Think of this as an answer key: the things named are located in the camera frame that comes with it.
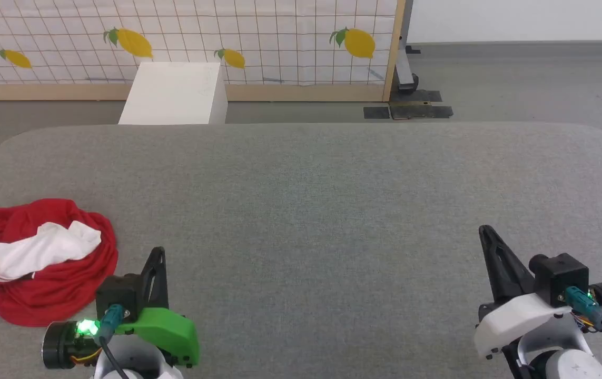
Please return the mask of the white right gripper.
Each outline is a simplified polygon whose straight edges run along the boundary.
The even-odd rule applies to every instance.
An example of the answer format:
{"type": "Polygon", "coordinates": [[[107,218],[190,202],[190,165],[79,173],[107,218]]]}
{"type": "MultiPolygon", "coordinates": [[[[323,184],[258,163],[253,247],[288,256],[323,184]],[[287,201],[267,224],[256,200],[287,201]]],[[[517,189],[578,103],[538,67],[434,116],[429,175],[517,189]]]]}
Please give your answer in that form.
{"type": "Polygon", "coordinates": [[[602,333],[602,283],[587,291],[569,286],[555,307],[532,293],[534,276],[492,226],[481,225],[479,237],[500,306],[486,311],[476,326],[477,355],[490,360],[502,354],[510,362],[594,362],[585,334],[602,333]]]}

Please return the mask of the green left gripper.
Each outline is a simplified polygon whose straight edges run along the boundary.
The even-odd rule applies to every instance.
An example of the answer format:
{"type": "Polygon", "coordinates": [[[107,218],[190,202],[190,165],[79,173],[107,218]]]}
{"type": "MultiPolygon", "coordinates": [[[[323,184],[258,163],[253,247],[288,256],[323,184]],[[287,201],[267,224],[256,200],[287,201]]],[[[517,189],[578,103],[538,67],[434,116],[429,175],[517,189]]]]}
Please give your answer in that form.
{"type": "Polygon", "coordinates": [[[130,321],[122,307],[110,307],[99,319],[51,323],[42,342],[45,367],[165,370],[197,366],[200,345],[195,325],[169,309],[165,259],[161,246],[147,257],[140,274],[144,309],[136,321],[130,321]]]}

